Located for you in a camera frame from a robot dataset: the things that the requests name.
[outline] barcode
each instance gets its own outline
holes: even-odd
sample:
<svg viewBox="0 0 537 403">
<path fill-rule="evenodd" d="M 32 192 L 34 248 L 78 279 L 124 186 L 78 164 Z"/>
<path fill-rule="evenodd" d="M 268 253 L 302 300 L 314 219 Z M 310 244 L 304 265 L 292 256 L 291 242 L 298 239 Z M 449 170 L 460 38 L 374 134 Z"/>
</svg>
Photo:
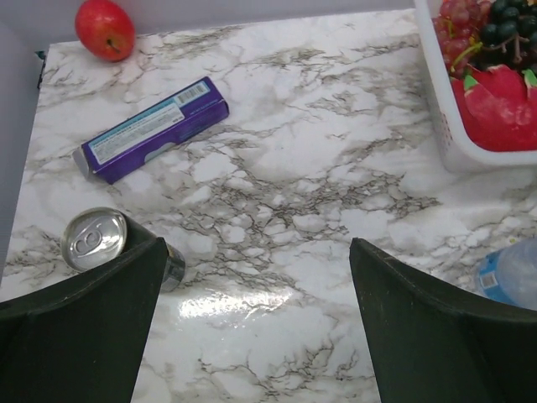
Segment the barcode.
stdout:
<svg viewBox="0 0 537 403">
<path fill-rule="evenodd" d="M 487 273 L 485 275 L 482 275 L 479 280 L 481 281 L 481 286 L 484 289 L 493 288 L 498 285 L 494 273 Z"/>
<path fill-rule="evenodd" d="M 183 107 L 189 102 L 194 101 L 195 99 L 198 99 L 199 97 L 209 93 L 209 87 L 207 84 L 203 81 L 198 82 L 194 86 L 191 86 L 190 88 L 187 88 L 183 92 L 180 92 L 175 99 L 177 100 L 177 103 L 180 107 Z"/>
</svg>

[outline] pull tab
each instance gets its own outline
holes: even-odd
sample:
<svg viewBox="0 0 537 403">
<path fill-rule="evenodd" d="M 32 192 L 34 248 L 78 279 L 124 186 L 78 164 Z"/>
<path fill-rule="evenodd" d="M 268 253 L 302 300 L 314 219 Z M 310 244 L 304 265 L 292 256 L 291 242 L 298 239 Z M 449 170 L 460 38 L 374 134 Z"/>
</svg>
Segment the pull tab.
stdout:
<svg viewBox="0 0 537 403">
<path fill-rule="evenodd" d="M 84 256 L 101 244 L 102 235 L 96 229 L 90 229 L 76 237 L 74 250 L 78 256 Z"/>
</svg>

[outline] white basket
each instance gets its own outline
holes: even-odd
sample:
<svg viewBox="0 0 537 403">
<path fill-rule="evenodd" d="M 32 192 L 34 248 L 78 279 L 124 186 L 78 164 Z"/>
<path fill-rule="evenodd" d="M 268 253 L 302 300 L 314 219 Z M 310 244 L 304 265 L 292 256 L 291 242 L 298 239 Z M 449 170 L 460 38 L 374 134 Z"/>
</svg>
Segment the white basket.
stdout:
<svg viewBox="0 0 537 403">
<path fill-rule="evenodd" d="M 431 19 L 442 0 L 414 0 L 425 62 L 423 76 L 436 143 L 451 172 L 480 172 L 509 166 L 537 165 L 537 151 L 496 153 L 477 147 L 467 136 L 444 66 Z"/>
</svg>

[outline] aluminum can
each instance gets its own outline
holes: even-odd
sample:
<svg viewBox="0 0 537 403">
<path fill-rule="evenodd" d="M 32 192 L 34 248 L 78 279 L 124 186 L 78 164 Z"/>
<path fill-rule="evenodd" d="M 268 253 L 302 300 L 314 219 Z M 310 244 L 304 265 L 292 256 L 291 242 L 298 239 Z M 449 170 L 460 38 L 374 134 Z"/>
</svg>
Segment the aluminum can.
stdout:
<svg viewBox="0 0 537 403">
<path fill-rule="evenodd" d="M 86 210 L 73 218 L 60 240 L 61 255 L 74 270 L 84 272 L 135 249 L 157 236 L 126 214 L 109 207 Z M 172 291 L 185 276 L 185 259 L 171 245 L 160 290 Z"/>
</svg>

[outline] plastic water bottle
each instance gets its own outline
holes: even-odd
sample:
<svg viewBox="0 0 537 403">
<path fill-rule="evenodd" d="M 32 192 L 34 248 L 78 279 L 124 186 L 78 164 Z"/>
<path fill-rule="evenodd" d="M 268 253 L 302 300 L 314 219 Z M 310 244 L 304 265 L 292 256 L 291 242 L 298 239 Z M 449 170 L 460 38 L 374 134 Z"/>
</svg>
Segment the plastic water bottle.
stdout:
<svg viewBox="0 0 537 403">
<path fill-rule="evenodd" d="M 478 266 L 477 288 L 491 300 L 537 311 L 537 239 L 489 254 Z"/>
</svg>

